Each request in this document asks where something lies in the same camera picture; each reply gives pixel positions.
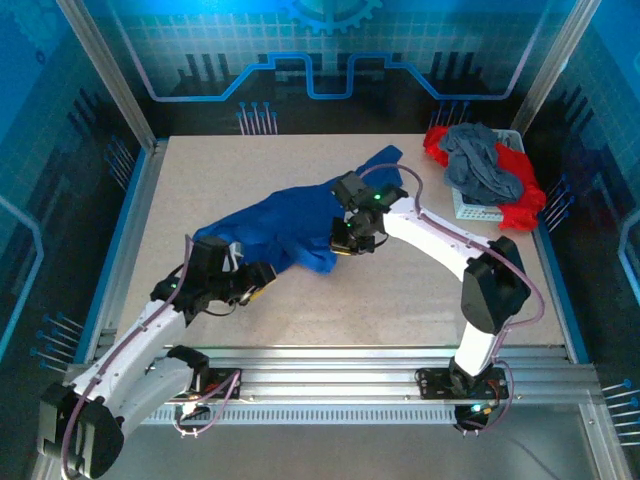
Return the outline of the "blue t-shirt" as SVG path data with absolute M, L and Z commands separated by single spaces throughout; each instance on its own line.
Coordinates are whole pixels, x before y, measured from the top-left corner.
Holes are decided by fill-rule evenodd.
M 294 265 L 328 275 L 337 263 L 330 250 L 332 221 L 345 210 L 331 193 L 337 182 L 287 188 L 198 229 L 193 239 L 221 238 L 243 247 L 246 263 L 266 262 L 281 274 Z

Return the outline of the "white plastic basket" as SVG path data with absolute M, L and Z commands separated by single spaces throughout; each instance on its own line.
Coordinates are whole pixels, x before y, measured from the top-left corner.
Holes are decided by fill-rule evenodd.
M 524 153 L 522 137 L 516 130 L 495 129 L 499 142 L 512 150 Z M 503 221 L 503 213 L 498 207 L 484 206 L 467 203 L 463 195 L 456 189 L 452 189 L 453 210 L 459 220 L 488 221 L 500 223 Z

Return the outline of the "grey t-shirt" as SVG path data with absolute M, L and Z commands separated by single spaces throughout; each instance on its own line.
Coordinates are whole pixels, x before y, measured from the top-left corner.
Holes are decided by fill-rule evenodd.
M 481 123 L 449 127 L 438 143 L 448 159 L 445 183 L 484 206 L 519 201 L 524 186 L 498 165 L 497 144 L 498 135 Z

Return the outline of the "white connector plug with light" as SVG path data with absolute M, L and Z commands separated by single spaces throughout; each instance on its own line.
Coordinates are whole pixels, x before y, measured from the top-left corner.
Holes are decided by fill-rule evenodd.
M 194 418 L 198 419 L 202 415 L 208 415 L 209 412 L 210 410 L 206 405 L 201 405 L 197 402 L 183 403 L 178 406 L 175 420 L 178 424 L 182 424 Z

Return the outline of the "red t-shirt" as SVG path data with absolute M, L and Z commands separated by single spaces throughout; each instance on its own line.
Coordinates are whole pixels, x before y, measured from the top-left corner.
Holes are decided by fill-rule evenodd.
M 423 141 L 427 156 L 441 165 L 444 168 L 444 173 L 448 159 L 447 154 L 439 148 L 438 143 L 449 127 L 452 126 L 430 128 Z M 520 153 L 503 146 L 499 140 L 496 147 L 499 155 L 498 165 L 513 173 L 524 186 L 524 193 L 519 201 L 495 206 L 501 210 L 504 216 L 503 221 L 498 223 L 499 227 L 530 232 L 538 226 L 538 215 L 547 202 L 546 194 L 540 188 L 533 165 L 525 152 Z M 463 195 L 463 199 L 467 203 L 476 204 L 465 195 Z

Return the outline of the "black connector module with light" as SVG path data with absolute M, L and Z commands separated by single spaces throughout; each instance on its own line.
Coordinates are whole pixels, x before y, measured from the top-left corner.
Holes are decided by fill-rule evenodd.
M 454 428 L 463 436 L 478 436 L 489 431 L 501 413 L 502 408 L 499 405 L 489 403 L 456 406 Z

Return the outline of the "aluminium table side rail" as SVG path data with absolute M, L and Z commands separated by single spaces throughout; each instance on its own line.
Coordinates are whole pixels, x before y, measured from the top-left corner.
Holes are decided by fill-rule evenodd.
M 138 157 L 76 348 L 76 364 L 92 360 L 101 332 L 117 327 L 122 318 L 167 146 L 168 140 L 161 139 L 152 153 Z
M 541 223 L 532 237 L 563 332 L 568 357 L 573 363 L 589 364 L 589 354 L 546 225 Z

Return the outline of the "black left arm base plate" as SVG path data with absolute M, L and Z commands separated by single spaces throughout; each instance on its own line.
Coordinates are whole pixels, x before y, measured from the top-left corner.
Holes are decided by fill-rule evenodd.
M 239 399 L 242 373 L 241 369 L 235 368 L 216 368 L 211 370 L 201 398 L 204 401 L 224 399 L 226 396 L 229 396 L 232 400 Z

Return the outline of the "aluminium frame cross rail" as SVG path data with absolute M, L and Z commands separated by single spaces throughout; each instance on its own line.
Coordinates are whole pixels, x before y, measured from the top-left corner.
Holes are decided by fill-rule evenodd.
M 206 348 L 216 368 L 242 372 L 240 398 L 258 404 L 416 403 L 415 372 L 445 367 L 446 347 L 280 347 Z M 569 360 L 561 346 L 504 347 L 511 368 L 513 403 L 520 405 L 600 404 L 595 368 Z

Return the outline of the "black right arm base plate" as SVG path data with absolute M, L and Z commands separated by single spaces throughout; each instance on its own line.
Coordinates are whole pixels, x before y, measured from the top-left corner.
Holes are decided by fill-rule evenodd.
M 506 400 L 505 371 L 489 365 L 476 377 L 449 368 L 421 368 L 414 374 L 423 400 Z

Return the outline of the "aluminium frame post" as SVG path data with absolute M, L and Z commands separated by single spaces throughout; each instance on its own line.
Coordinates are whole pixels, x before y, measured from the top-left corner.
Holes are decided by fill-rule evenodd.
M 602 0 L 576 0 L 535 76 L 510 128 L 524 135 L 591 23 Z
M 84 1 L 55 1 L 140 146 L 153 154 L 157 139 Z

